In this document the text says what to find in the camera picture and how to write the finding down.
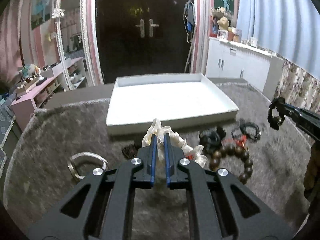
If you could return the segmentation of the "silver bangle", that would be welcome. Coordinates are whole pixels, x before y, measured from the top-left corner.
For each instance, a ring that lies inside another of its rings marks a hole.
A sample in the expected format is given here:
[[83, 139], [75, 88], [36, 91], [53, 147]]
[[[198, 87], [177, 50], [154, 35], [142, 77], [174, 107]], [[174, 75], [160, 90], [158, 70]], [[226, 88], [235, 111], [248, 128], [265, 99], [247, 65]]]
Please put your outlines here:
[[92, 152], [77, 153], [67, 160], [68, 169], [76, 182], [80, 182], [85, 178], [85, 176], [79, 174], [78, 168], [87, 164], [95, 165], [96, 168], [104, 171], [109, 169], [108, 161], [102, 156]]

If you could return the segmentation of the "cream flower scrunchie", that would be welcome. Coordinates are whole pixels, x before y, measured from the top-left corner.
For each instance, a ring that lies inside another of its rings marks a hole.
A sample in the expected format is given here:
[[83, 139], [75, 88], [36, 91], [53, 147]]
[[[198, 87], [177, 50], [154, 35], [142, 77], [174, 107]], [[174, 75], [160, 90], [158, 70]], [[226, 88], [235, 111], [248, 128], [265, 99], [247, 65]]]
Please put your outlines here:
[[183, 151], [185, 158], [195, 161], [202, 168], [208, 164], [208, 158], [202, 154], [204, 146], [189, 146], [185, 138], [182, 138], [179, 133], [174, 132], [170, 126], [162, 126], [161, 121], [158, 119], [154, 119], [151, 126], [148, 128], [142, 140], [142, 147], [150, 146], [152, 135], [156, 135], [158, 159], [159, 161], [164, 161], [164, 136], [167, 134], [170, 137], [172, 146], [180, 148]]

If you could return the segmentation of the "red cord charm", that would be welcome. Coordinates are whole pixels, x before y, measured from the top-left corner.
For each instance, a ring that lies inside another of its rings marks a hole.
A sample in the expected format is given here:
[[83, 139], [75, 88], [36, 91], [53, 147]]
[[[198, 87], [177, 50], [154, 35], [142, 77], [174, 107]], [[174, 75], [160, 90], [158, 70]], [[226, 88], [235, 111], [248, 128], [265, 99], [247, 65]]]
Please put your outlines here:
[[242, 148], [244, 151], [248, 151], [248, 147], [246, 146], [247, 136], [246, 135], [237, 135], [232, 138], [227, 138], [223, 140], [224, 144], [233, 144], [236, 147]]

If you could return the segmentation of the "grey shaggy rug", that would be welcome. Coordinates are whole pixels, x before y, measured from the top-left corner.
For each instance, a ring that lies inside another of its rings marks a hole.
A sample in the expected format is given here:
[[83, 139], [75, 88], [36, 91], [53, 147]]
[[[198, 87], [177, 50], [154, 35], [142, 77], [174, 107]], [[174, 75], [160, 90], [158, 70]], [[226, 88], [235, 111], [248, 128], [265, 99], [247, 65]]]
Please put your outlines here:
[[[208, 158], [204, 169], [228, 170], [249, 188], [293, 231], [292, 239], [319, 239], [319, 143], [313, 145], [297, 133], [298, 127], [285, 117], [279, 130], [274, 100], [255, 100], [256, 91], [248, 86], [227, 92], [240, 104], [240, 126], [263, 135], [244, 151], [224, 144], [224, 130], [204, 125], [189, 131], [187, 144], [204, 146]], [[54, 205], [70, 192], [76, 182], [67, 160], [80, 152], [105, 158], [108, 170], [118, 168], [126, 159], [120, 152], [127, 137], [109, 135], [103, 117], [109, 100], [93, 100], [35, 112], [13, 152], [1, 203], [1, 239], [29, 239], [28, 231]], [[87, 164], [78, 168], [82, 176], [96, 169]], [[165, 160], [159, 161], [155, 183], [150, 189], [136, 189], [130, 239], [190, 239], [187, 195], [184, 189], [167, 186]]]

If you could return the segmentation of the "white cabinet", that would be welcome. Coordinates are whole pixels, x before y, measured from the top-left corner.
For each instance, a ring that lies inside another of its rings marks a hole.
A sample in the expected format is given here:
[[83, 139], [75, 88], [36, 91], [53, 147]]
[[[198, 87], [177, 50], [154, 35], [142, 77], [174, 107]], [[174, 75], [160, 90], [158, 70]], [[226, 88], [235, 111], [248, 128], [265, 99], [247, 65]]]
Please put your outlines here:
[[244, 79], [273, 99], [283, 73], [284, 60], [251, 46], [211, 37], [205, 76]]

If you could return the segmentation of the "blue curtain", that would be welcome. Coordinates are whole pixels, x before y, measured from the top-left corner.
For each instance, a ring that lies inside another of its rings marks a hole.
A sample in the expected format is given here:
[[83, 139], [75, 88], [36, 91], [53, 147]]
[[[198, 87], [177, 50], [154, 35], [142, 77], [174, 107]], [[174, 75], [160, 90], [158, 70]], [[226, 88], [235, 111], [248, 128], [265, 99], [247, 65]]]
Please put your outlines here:
[[311, 0], [239, 0], [244, 40], [272, 50], [319, 78], [319, 12]]

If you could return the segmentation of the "white shallow tray box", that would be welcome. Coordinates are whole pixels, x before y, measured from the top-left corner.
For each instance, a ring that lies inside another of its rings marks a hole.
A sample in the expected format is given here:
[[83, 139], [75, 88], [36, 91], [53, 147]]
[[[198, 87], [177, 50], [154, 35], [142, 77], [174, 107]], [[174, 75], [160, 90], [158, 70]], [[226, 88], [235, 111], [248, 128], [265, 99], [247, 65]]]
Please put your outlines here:
[[119, 77], [106, 126], [109, 135], [144, 133], [157, 119], [174, 131], [235, 119], [239, 107], [202, 74]]

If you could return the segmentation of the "pink shelf unit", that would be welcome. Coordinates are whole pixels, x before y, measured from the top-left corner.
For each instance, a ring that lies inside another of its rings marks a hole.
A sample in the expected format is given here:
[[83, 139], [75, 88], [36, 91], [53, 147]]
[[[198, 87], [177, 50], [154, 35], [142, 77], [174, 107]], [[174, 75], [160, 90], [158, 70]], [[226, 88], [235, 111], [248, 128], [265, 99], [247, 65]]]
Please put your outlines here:
[[87, 85], [85, 59], [83, 57], [67, 59], [66, 64], [71, 88], [67, 86], [62, 64], [57, 64], [51, 69], [52, 77], [48, 77], [41, 85], [35, 86], [27, 94], [11, 103], [11, 109], [21, 130], [26, 128], [35, 110], [43, 107], [53, 94], [75, 90]]

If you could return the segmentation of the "dark double door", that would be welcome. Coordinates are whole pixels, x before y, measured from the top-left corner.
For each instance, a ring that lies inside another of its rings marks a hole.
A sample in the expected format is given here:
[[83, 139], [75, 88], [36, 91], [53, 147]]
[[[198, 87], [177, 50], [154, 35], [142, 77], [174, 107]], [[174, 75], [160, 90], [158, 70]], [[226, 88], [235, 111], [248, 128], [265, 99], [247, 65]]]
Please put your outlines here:
[[186, 4], [193, 0], [96, 0], [104, 83], [122, 76], [182, 73], [190, 42]]

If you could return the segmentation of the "white framed standing mirror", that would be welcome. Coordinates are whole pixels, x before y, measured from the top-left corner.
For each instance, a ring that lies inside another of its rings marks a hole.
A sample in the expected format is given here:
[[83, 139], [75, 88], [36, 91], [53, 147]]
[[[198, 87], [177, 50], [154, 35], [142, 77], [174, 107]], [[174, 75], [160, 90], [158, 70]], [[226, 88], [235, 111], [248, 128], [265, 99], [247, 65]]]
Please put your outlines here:
[[57, 48], [66, 90], [102, 85], [95, 0], [53, 0]]

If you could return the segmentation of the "pink curtain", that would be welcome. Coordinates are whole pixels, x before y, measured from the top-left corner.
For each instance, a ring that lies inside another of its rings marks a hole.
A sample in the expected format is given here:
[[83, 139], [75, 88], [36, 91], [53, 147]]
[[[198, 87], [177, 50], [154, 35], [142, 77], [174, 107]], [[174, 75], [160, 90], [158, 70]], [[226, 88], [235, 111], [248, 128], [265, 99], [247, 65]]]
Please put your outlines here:
[[1, 83], [9, 85], [22, 66], [20, 30], [23, 0], [10, 0], [1, 14]]

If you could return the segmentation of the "wall painting left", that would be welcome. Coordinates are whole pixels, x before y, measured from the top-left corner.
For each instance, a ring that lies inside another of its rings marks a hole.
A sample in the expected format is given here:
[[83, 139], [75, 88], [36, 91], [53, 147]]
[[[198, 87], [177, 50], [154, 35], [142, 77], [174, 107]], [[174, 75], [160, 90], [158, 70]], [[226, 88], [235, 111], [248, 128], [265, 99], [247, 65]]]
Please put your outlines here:
[[32, 0], [31, 29], [39, 27], [51, 18], [52, 0]]

